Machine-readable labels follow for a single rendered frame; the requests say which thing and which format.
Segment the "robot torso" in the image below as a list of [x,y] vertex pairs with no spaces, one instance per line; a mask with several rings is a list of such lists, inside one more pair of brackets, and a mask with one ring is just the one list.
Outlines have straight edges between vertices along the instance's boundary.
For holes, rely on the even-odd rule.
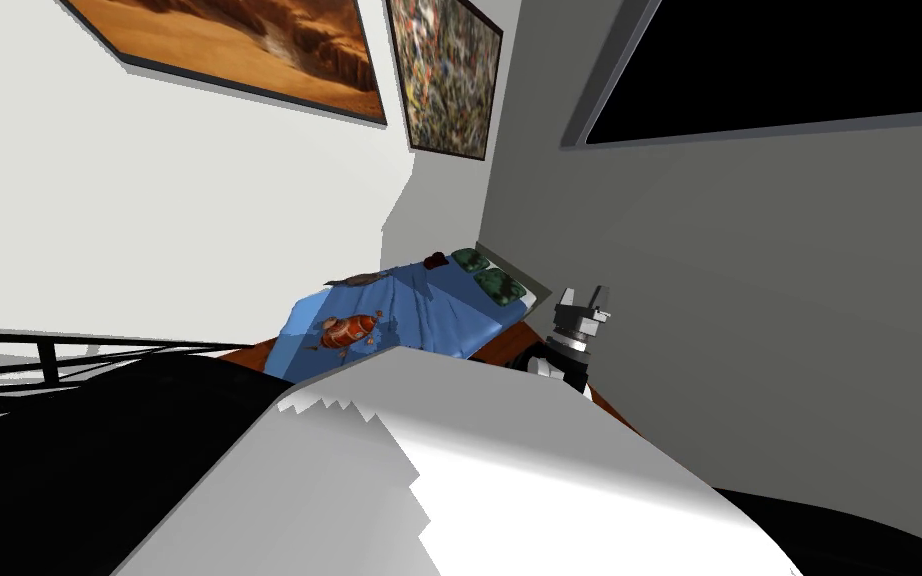
[[112,576],[802,576],[546,377],[395,347],[287,390]]

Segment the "dark window with grey frame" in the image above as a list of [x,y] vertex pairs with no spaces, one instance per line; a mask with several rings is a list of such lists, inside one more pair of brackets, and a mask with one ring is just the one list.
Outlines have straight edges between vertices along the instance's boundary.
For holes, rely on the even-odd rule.
[[561,145],[922,126],[922,0],[622,0]]

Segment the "black metal rail frame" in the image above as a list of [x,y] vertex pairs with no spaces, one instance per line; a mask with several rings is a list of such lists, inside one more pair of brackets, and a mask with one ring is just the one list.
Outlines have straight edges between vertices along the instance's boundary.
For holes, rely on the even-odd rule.
[[0,354],[0,415],[32,398],[83,384],[82,377],[145,358],[228,353],[251,344],[74,335],[0,330],[0,345],[22,345],[23,354]]

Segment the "colourful abstract wall picture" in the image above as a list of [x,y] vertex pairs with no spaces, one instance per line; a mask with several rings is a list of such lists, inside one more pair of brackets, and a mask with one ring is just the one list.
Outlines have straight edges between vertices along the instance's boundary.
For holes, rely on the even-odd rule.
[[414,150],[484,161],[503,31],[472,0],[383,0]]

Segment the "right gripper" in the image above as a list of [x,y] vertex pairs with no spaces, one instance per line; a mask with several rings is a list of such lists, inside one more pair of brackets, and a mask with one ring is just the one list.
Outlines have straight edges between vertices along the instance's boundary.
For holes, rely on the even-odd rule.
[[598,285],[586,306],[575,305],[575,290],[566,288],[554,307],[553,331],[566,338],[586,341],[597,335],[599,327],[611,314],[606,312],[611,289]]

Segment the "orange desert wall picture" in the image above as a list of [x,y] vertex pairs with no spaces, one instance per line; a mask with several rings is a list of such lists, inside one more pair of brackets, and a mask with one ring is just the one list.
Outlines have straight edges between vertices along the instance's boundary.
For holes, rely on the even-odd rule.
[[387,123],[358,0],[58,0],[122,63]]

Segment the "blue bed with green pillows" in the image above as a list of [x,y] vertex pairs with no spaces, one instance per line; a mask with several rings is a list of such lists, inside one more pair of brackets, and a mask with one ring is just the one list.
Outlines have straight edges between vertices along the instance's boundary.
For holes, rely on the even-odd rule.
[[[537,303],[531,284],[521,281],[518,297],[501,305],[455,259],[427,269],[421,262],[383,272],[365,286],[327,287],[298,300],[280,330],[264,372],[302,383],[396,346],[468,359],[505,330],[526,319]],[[330,317],[381,317],[371,335],[344,349],[320,344]]]

